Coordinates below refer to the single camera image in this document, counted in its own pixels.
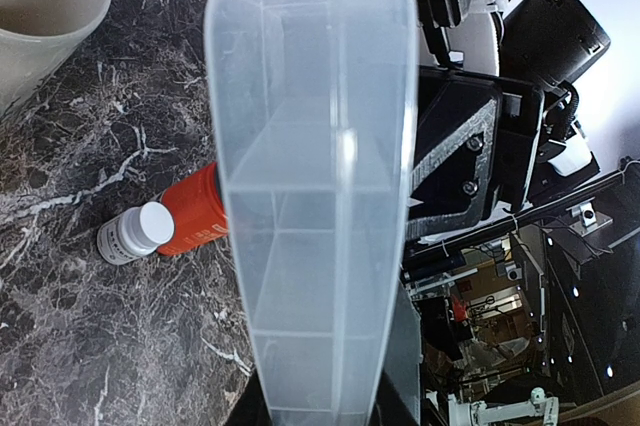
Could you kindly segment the clear plastic pill organizer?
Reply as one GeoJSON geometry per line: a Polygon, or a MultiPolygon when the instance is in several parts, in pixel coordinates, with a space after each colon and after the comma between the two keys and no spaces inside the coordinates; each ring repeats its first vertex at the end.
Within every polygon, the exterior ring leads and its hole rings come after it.
{"type": "Polygon", "coordinates": [[[276,425],[364,425],[398,288],[416,0],[208,0],[229,239],[276,425]]]}

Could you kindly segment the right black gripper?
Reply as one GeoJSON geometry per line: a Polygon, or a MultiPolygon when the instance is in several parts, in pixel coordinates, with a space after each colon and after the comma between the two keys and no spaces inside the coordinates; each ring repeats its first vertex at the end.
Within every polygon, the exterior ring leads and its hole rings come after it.
{"type": "Polygon", "coordinates": [[[420,68],[410,187],[418,203],[405,239],[474,226],[500,201],[521,211],[543,106],[544,91],[531,82],[420,68]]]}

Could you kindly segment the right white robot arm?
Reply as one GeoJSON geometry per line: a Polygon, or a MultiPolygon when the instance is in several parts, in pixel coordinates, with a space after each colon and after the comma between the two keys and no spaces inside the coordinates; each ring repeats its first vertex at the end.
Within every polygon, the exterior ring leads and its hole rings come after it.
{"type": "Polygon", "coordinates": [[[497,0],[417,0],[433,64],[418,73],[405,238],[470,228],[498,202],[519,212],[538,148],[544,93],[504,77],[497,0]]]}

